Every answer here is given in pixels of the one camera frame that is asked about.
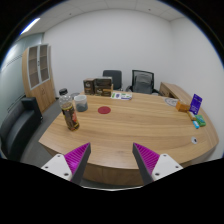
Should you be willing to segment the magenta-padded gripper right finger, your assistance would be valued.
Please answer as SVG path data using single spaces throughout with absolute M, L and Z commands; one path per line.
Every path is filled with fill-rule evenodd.
M 182 169 L 168 154 L 157 154 L 138 143 L 133 144 L 133 155 L 145 185 Z

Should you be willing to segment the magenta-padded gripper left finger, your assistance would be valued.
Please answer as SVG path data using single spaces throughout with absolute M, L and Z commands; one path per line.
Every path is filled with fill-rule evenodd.
M 56 154 L 42 169 L 79 185 L 90 154 L 91 144 L 86 143 L 65 155 Z

